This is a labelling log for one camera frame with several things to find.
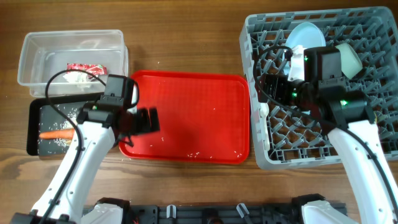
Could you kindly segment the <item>white plastic spoon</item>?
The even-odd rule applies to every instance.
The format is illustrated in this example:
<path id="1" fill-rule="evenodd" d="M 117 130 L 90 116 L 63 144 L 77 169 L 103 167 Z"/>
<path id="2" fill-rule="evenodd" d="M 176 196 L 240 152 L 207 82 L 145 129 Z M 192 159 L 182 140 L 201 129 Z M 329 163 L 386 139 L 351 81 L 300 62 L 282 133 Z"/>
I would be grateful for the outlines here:
<path id="1" fill-rule="evenodd" d="M 268 125 L 267 125 L 267 117 L 269 115 L 269 106 L 267 103 L 260 103 L 260 110 L 259 110 L 260 117 L 263 121 L 264 125 L 264 150 L 268 151 L 270 149 L 270 141 L 269 141 L 269 132 L 268 132 Z"/>

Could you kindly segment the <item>mint green bowl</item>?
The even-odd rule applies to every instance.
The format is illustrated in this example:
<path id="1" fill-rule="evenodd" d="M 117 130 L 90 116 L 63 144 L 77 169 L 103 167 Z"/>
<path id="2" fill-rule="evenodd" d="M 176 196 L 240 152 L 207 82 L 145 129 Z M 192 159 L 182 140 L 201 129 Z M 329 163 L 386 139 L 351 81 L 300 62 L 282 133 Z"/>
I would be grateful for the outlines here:
<path id="1" fill-rule="evenodd" d="M 354 78 L 363 69 L 358 54 L 347 43 L 337 45 L 336 48 L 341 55 L 341 71 L 349 80 Z"/>

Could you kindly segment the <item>orange carrot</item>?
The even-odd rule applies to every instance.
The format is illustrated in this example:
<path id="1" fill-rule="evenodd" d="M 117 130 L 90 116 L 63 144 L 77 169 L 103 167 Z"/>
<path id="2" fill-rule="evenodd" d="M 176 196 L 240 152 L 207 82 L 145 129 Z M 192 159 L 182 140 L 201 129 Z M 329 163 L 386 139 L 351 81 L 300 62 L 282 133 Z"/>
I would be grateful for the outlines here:
<path id="1" fill-rule="evenodd" d="M 74 129 L 60 129 L 39 134 L 41 139 L 73 139 Z"/>

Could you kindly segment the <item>white tissue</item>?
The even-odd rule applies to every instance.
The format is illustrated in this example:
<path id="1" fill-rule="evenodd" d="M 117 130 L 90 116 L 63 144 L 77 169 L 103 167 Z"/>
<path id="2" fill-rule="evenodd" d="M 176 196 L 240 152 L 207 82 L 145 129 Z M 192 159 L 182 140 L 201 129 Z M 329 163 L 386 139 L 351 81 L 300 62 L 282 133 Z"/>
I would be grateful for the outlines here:
<path id="1" fill-rule="evenodd" d="M 83 72 L 67 72 L 63 78 L 81 90 L 91 87 L 89 76 Z"/>

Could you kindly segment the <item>light blue plate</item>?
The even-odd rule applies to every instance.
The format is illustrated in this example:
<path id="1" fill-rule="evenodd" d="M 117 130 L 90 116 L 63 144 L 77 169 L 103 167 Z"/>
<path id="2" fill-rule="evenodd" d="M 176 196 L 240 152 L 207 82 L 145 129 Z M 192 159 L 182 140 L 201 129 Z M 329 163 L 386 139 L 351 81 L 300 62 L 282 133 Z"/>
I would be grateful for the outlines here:
<path id="1" fill-rule="evenodd" d="M 303 22 L 291 31 L 285 45 L 291 49 L 297 45 L 305 48 L 325 47 L 326 41 L 322 31 L 315 24 Z"/>

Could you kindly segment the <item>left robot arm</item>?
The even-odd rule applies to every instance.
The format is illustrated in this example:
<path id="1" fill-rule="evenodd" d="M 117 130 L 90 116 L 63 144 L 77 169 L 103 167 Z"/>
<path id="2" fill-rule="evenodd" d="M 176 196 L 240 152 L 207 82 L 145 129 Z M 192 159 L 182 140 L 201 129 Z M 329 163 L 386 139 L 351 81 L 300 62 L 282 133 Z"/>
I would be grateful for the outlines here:
<path id="1" fill-rule="evenodd" d="M 127 200 L 102 198 L 89 213 L 83 212 L 95 175 L 110 149 L 119 142 L 133 145 L 131 136 L 160 129 L 157 110 L 141 108 L 138 83 L 110 75 L 104 93 L 85 104 L 76 121 L 72 143 L 54 178 L 28 213 L 15 213 L 11 223 L 132 223 L 134 213 Z"/>

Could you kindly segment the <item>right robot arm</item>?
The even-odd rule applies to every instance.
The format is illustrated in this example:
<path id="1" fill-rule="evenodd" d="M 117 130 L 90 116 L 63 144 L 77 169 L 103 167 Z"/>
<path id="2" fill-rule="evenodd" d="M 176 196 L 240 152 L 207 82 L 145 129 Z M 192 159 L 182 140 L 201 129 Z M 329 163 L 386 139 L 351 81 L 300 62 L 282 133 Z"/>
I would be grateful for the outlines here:
<path id="1" fill-rule="evenodd" d="M 252 73 L 259 94 L 294 115 L 320 124 L 340 156 L 364 223 L 397 223 L 397 184 L 384 156 L 376 115 L 361 91 L 346 91 L 335 47 L 303 51 L 304 79 Z"/>

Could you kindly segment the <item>red snack wrapper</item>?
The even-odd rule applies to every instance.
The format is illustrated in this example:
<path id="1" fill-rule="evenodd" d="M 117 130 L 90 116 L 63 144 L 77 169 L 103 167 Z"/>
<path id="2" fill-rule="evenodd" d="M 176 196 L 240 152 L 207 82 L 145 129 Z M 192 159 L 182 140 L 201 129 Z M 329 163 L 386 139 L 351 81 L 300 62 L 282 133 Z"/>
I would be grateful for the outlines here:
<path id="1" fill-rule="evenodd" d="M 67 70 L 84 70 L 93 75 L 107 75 L 107 68 L 100 64 L 68 63 Z"/>

